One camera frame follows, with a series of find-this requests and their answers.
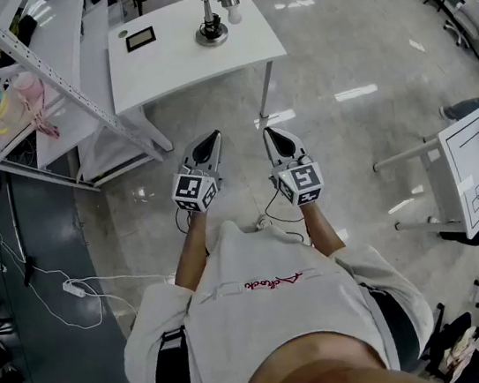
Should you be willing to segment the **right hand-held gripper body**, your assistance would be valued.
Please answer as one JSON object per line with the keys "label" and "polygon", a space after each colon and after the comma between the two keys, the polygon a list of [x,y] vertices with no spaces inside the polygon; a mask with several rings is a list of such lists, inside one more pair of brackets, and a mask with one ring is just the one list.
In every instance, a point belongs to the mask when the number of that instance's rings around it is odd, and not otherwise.
{"label": "right hand-held gripper body", "polygon": [[320,167],[307,154],[276,166],[270,180],[294,207],[315,202],[324,188]]}

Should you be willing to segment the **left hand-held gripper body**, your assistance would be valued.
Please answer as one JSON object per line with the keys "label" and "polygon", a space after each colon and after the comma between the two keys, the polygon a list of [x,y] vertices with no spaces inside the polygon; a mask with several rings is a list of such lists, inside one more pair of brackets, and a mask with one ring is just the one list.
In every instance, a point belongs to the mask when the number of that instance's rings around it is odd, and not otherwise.
{"label": "left hand-held gripper body", "polygon": [[206,212],[220,189],[218,160],[205,163],[187,162],[174,175],[172,199],[179,209]]}

